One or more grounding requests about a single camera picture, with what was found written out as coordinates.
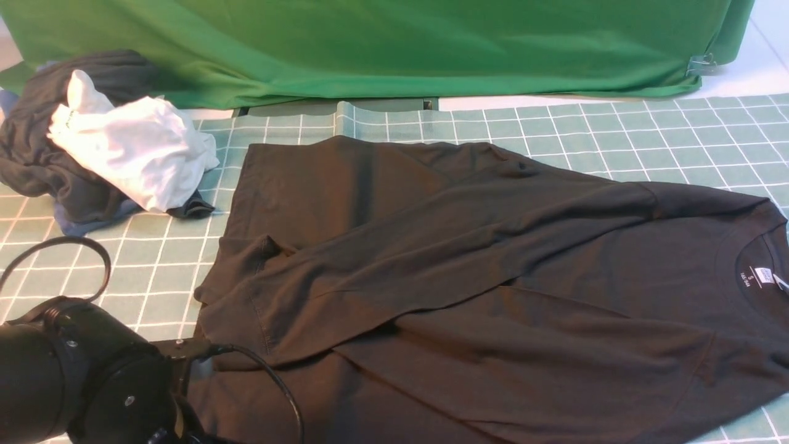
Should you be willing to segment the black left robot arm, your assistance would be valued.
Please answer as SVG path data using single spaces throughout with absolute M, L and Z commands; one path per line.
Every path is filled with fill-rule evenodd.
M 178 443 L 172 364 L 91 303 L 59 297 L 2 325 L 3 443 Z

